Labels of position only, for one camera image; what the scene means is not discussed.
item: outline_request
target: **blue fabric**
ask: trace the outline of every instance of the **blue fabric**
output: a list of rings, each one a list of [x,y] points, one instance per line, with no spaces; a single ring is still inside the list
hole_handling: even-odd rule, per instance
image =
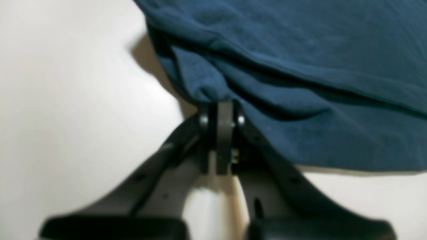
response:
[[[427,168],[425,0],[135,0],[177,91],[237,99],[286,159]]]

